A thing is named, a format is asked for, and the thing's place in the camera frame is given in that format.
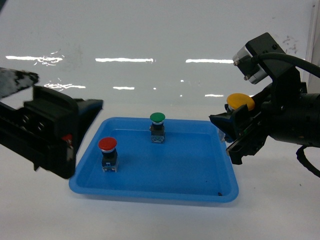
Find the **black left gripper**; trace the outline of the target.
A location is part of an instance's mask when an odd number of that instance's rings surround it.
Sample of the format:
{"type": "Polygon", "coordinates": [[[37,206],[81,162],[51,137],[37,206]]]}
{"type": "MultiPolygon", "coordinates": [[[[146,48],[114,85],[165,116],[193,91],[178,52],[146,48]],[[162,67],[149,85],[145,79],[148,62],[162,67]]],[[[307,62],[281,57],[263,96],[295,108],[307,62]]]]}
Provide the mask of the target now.
{"type": "MultiPolygon", "coordinates": [[[[0,68],[0,99],[39,82],[34,72],[0,68]]],[[[103,108],[101,99],[81,99],[35,86],[33,99],[14,109],[0,104],[0,143],[63,179],[75,174],[77,140],[83,140],[103,108]]]]}

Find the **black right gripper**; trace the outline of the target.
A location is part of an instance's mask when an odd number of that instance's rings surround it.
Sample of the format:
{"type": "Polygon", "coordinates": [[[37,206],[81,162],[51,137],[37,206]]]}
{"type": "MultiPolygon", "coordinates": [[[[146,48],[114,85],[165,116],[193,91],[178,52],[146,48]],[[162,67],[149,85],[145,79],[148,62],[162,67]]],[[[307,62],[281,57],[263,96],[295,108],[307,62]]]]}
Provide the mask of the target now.
{"type": "Polygon", "coordinates": [[[226,151],[234,165],[241,165],[244,156],[254,156],[268,137],[266,116],[260,110],[250,113],[246,104],[235,110],[212,114],[209,119],[230,143],[226,151]]]}

